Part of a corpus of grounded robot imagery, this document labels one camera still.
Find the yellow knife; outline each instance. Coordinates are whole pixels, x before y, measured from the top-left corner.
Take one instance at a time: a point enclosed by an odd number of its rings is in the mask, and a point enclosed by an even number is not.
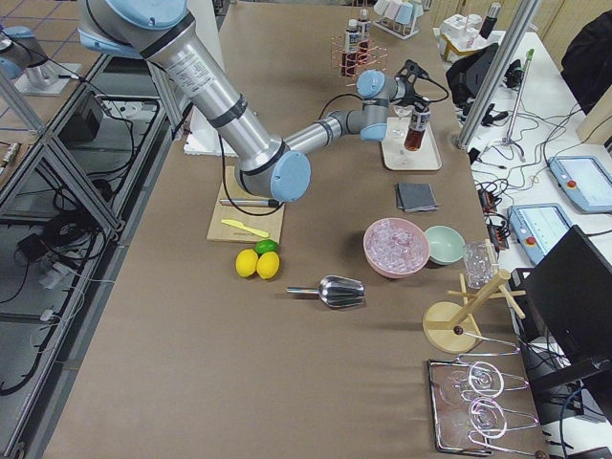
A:
[[[229,225],[231,227],[239,228],[239,229],[244,230],[244,231],[251,232],[251,233],[255,234],[256,236],[263,237],[264,239],[270,237],[270,234],[267,231],[264,231],[262,229],[256,229],[256,228],[247,227],[244,223],[239,222],[238,220],[232,220],[230,218],[224,218],[223,220],[221,220],[221,223],[223,223],[225,225]]]

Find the wooden cutting board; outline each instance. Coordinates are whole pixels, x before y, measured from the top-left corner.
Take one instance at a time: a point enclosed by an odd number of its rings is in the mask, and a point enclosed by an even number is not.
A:
[[[229,196],[232,199],[259,199],[257,196],[252,196],[244,191],[234,179],[233,166],[226,167],[226,183],[228,185]],[[223,184],[219,187],[219,193],[215,202],[212,219],[208,227],[207,239],[209,241],[228,241],[228,242],[258,242],[262,238],[255,236],[248,231],[224,225],[222,219],[230,218],[244,223],[247,227],[256,228],[258,230],[267,231],[270,234],[270,239],[280,243],[280,232],[283,225],[283,214],[285,208],[280,208],[272,215],[266,216],[251,216],[246,215],[232,206],[221,206],[220,199],[227,199],[226,192],[223,189]],[[252,213],[268,213],[271,208],[243,208]]]

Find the mint green bowl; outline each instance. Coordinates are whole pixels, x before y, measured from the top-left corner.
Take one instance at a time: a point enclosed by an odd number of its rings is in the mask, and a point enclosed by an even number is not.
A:
[[[444,226],[425,231],[429,243],[429,259],[438,265],[450,265],[463,258],[466,241],[456,230]]]

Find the white table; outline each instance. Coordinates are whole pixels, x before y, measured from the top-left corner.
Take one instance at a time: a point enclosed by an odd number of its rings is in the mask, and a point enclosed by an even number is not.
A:
[[[535,50],[534,58],[527,75],[519,113],[529,111],[536,113],[542,118],[547,118],[559,115],[566,116],[571,111],[577,110],[579,107],[576,105],[576,99],[535,33],[525,34],[515,58],[519,58],[521,63],[524,64],[525,56],[530,49]],[[505,86],[500,87],[493,98],[495,103],[494,110],[508,110],[512,112],[515,100],[516,91],[507,89]],[[551,120],[559,122],[562,119],[563,117]],[[549,160],[559,150],[577,145],[580,142],[576,135],[576,128],[583,120],[584,114],[582,112],[576,113],[566,124],[565,132],[558,139],[547,144],[546,152]],[[535,126],[536,124],[533,121],[524,118],[517,118],[514,126],[513,139],[523,147],[526,154],[526,163],[522,163],[518,159],[517,154],[514,154],[512,160],[507,160],[495,149],[489,148],[480,156],[480,160],[485,163],[503,165],[508,167],[508,169],[504,170],[491,165],[474,163],[472,167],[474,180],[477,182],[488,182],[493,180],[491,174],[496,177],[506,177],[508,170],[514,166],[536,163],[536,145],[546,140],[554,126],[540,121],[537,129],[523,132],[521,139],[522,129],[529,129]],[[502,127],[481,126],[476,132],[476,137],[470,143],[470,148],[475,147],[478,150],[484,150],[491,141],[501,140],[505,137],[507,130],[508,124]],[[505,155],[509,156],[510,147],[498,146],[498,148]],[[577,155],[595,156],[608,171],[612,171],[612,159],[602,145],[584,143],[559,153],[559,156]],[[578,224],[586,233],[612,229],[612,217],[610,215],[584,214],[575,208],[557,185],[557,180],[550,170],[548,168],[541,170],[545,168],[545,163],[543,158],[539,159],[540,161],[537,164],[523,168],[526,187],[530,182],[530,177],[536,176],[536,182],[525,190],[509,190],[508,195],[503,196],[503,200],[498,206],[497,211],[499,213],[507,215],[507,209],[511,205],[557,203],[561,205],[570,220]],[[521,184],[522,178],[519,170],[515,169],[511,173],[509,181],[513,185]],[[593,237],[591,240],[606,259],[612,262],[612,233]],[[509,239],[509,246],[508,250],[500,253],[499,262],[502,268],[512,271],[515,268],[532,267],[534,265],[517,242],[515,236]],[[544,430],[553,434],[553,437],[550,438],[551,440],[559,441],[558,422],[545,426]],[[568,454],[605,446],[612,449],[612,426],[609,423],[593,424],[577,418],[567,418],[563,421],[563,432],[565,442],[574,447],[574,449],[568,449]],[[552,447],[551,452],[562,456],[560,448]]]

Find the black office chair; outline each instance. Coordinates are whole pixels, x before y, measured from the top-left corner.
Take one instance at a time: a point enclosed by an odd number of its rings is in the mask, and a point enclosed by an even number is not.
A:
[[[582,28],[561,60],[561,76],[588,114],[612,85],[612,10]]]

